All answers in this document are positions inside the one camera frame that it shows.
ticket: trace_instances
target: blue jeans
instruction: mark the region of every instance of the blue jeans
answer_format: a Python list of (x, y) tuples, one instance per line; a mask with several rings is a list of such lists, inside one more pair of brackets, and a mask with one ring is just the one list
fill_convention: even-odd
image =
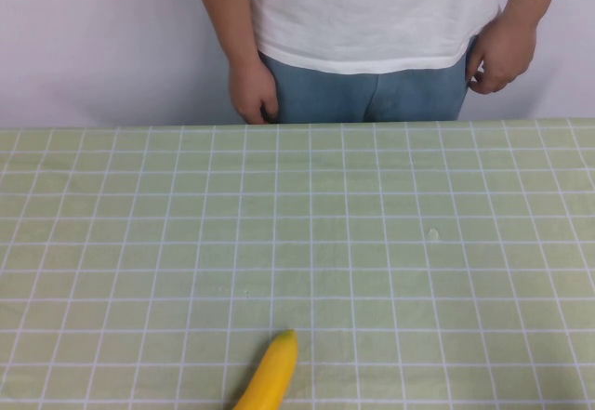
[(381, 75), (321, 73), (260, 56), (277, 83), (279, 123), (445, 121), (457, 119), (467, 96), (471, 46), (451, 68)]

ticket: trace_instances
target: yellow banana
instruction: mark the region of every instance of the yellow banana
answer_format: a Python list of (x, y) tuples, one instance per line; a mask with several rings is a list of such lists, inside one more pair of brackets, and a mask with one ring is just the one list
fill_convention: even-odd
[(294, 374), (298, 351), (296, 331), (284, 331), (277, 336), (234, 410), (277, 410)]

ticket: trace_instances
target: white wall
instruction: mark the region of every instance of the white wall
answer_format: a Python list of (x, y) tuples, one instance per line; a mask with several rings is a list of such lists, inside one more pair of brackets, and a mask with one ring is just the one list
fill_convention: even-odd
[[(531, 72), (464, 118), (595, 116), (595, 0), (556, 0)], [(237, 122), (200, 0), (0, 0), (0, 126)]]

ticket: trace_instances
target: hand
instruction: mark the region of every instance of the hand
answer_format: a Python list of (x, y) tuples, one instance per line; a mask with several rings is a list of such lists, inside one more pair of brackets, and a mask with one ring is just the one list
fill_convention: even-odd
[(230, 94), (235, 110), (249, 125), (266, 125), (264, 107), (274, 119), (279, 112), (277, 88), (271, 71), (260, 60), (230, 67)]
[(536, 43), (535, 26), (510, 19), (506, 14), (490, 22), (480, 33), (469, 57), (469, 88), (479, 94), (504, 89), (529, 69)]

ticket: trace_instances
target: green tablecloth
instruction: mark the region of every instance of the green tablecloth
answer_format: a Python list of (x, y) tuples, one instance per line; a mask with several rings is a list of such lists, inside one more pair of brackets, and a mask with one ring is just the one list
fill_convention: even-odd
[(595, 403), (595, 120), (0, 131), (0, 409)]

